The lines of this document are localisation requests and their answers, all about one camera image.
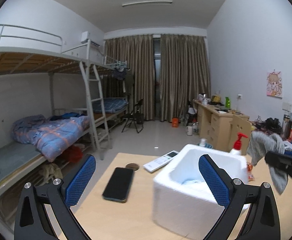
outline folding chair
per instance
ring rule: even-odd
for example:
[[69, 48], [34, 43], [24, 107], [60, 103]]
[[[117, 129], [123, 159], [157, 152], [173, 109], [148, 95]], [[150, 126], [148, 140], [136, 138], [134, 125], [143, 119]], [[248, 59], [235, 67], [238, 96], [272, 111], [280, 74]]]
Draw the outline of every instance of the folding chair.
[[[126, 123], [125, 123], [125, 125], [124, 125], [124, 127], [122, 129], [122, 132], [124, 131], [125, 127], [127, 126], [129, 120], [131, 120], [131, 122], [129, 123], [128, 127], [130, 127], [131, 124], [134, 123], [137, 133], [140, 133], [144, 129], [144, 126], [143, 126], [144, 115], [139, 112], [139, 110], [140, 110], [140, 108], [141, 108], [141, 106], [143, 104], [143, 100], [144, 99], [139, 100], [134, 105], [133, 110], [129, 114], [124, 114], [123, 115], [123, 118], [127, 118], [127, 121], [126, 121]], [[141, 124], [142, 128], [140, 130], [138, 130], [136, 124]]]

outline bed ladder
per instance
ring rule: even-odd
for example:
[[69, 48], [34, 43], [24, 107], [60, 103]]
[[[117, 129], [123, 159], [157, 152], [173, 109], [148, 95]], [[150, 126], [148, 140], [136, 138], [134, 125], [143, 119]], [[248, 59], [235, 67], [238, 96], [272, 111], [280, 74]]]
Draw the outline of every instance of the bed ladder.
[[[105, 113], [105, 107], [104, 107], [104, 98], [103, 98], [103, 91], [102, 91], [102, 82], [99, 77], [96, 65], [93, 65], [93, 70], [95, 74], [95, 79], [90, 79], [90, 64], [86, 64], [86, 68], [84, 67], [83, 62], [79, 62], [79, 68], [82, 73], [83, 79], [84, 79], [84, 84], [85, 84], [85, 89], [86, 89], [86, 107], [87, 107], [87, 116], [89, 116], [89, 121], [90, 121], [90, 127], [89, 127], [89, 133], [90, 133], [90, 138], [92, 142], [92, 146], [94, 147], [94, 143], [96, 144], [97, 151], [99, 152], [100, 159], [104, 159], [104, 152], [101, 150], [100, 142], [104, 140], [106, 137], [108, 139], [108, 146], [109, 149], [111, 149], [111, 143], [110, 143], [110, 135], [109, 135], [109, 130], [108, 130], [108, 125], [107, 125], [107, 120], [106, 120], [106, 113]], [[99, 91], [99, 98], [92, 99], [90, 95], [90, 82], [97, 82], [98, 83], [98, 91]], [[101, 101], [101, 107], [102, 107], [102, 117], [98, 119], [94, 119], [94, 111], [93, 111], [93, 105], [92, 103], [95, 101]], [[100, 138], [98, 137], [97, 130], [96, 130], [96, 123], [104, 120], [104, 125], [105, 125], [105, 134], [101, 136]]]

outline anime poster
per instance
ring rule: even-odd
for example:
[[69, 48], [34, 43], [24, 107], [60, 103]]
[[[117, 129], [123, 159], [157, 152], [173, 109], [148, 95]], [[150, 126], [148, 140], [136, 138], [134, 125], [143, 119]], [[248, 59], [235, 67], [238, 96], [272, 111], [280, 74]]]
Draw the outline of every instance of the anime poster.
[[266, 95], [282, 98], [282, 73], [281, 71], [273, 71], [267, 73], [267, 89]]

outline black phone screen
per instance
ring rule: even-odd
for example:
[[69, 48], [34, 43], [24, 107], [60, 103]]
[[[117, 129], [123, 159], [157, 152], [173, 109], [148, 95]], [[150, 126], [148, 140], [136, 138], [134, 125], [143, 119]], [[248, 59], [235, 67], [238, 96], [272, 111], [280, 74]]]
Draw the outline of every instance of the black phone screen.
[[127, 168], [115, 168], [102, 194], [105, 199], [125, 202], [133, 180], [134, 171]]

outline floor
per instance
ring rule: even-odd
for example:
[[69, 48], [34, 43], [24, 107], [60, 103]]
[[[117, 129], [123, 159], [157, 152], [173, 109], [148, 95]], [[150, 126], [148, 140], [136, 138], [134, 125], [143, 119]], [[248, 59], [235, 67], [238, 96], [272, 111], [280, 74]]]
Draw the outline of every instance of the floor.
[[[172, 150], [180, 151], [186, 144], [197, 144], [200, 142], [198, 135], [188, 136], [186, 135], [184, 126], [173, 128], [172, 124], [169, 122], [145, 122], [144, 129], [139, 134], [136, 132], [135, 128], [126, 128], [122, 133], [122, 128], [123, 125], [119, 125], [112, 130], [111, 142], [113, 148], [104, 151], [104, 160], [100, 160], [98, 153], [89, 150], [85, 152], [95, 156], [96, 171], [89, 181], [78, 204], [70, 208], [73, 212], [80, 207], [80, 204], [84, 201], [87, 194], [89, 194], [118, 153], [162, 156]], [[46, 209], [54, 230], [56, 234], [59, 235], [61, 229], [57, 225], [56, 218], [50, 206], [46, 205]]]

